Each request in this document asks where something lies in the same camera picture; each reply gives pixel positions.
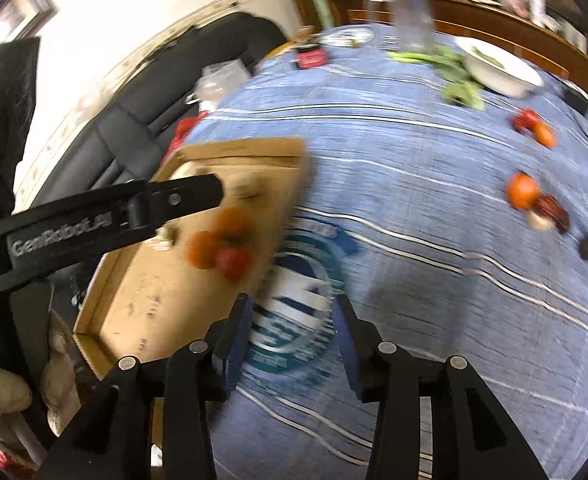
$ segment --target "cardboard box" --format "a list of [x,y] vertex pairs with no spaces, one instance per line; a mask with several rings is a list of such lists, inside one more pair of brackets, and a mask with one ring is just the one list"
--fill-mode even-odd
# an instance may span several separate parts
[[251,272],[232,285],[218,270],[199,270],[185,261],[186,241],[210,228],[218,208],[172,221],[178,237],[169,251],[142,242],[105,254],[74,327],[74,339],[99,379],[126,355],[141,362],[171,356],[226,318],[239,292],[255,295],[308,173],[304,140],[246,139],[183,146],[154,179],[168,179],[189,161],[206,165],[224,187],[232,175],[261,172],[259,196],[240,200],[226,192],[221,202],[241,205],[255,221]]

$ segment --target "white wall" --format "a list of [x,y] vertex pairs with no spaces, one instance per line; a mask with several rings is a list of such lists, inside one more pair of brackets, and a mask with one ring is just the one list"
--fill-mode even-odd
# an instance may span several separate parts
[[[215,0],[52,0],[58,13],[41,37],[37,104],[20,182],[65,115],[91,84],[173,22]],[[245,8],[291,35],[300,25],[293,0],[254,0]]]

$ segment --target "orange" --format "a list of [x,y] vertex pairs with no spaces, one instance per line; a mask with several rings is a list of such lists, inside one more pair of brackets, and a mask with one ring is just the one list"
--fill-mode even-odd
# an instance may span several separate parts
[[526,173],[517,173],[507,183],[507,199],[515,209],[530,209],[538,197],[538,183]]
[[185,246],[185,259],[197,269],[216,267],[220,240],[210,231],[199,231]]
[[532,131],[538,144],[542,144],[544,147],[549,149],[556,147],[556,144],[558,143],[556,136],[548,124],[536,123]]
[[214,221],[214,234],[234,243],[242,243],[250,237],[254,222],[241,208],[229,206],[221,208]]

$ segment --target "green vegetable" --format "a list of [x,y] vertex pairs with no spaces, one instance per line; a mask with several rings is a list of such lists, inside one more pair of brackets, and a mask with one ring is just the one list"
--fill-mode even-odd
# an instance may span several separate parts
[[476,56],[483,58],[486,62],[491,63],[494,66],[497,66],[498,68],[502,68],[503,70],[505,69],[505,65],[503,65],[503,63],[501,63],[497,59],[494,59],[491,56],[487,56],[487,54],[482,53],[477,46],[472,47],[472,50],[474,51],[474,54]]
[[449,81],[443,88],[445,101],[483,110],[484,101],[480,97],[480,85],[471,80],[472,75],[464,66],[464,55],[444,45],[436,45],[434,50],[434,54],[388,52],[387,55],[401,63],[430,63],[440,77]]
[[472,81],[449,83],[443,89],[443,99],[449,103],[483,110],[484,102],[480,98],[480,86]]

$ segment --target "white bowl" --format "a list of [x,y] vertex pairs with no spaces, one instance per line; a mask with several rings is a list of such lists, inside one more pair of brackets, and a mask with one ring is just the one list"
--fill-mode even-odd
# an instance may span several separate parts
[[[507,97],[522,99],[532,90],[543,86],[542,78],[536,70],[499,46],[462,36],[456,38],[456,44],[464,51],[464,64],[469,73],[487,88]],[[478,56],[474,47],[485,56],[493,57],[504,68]]]

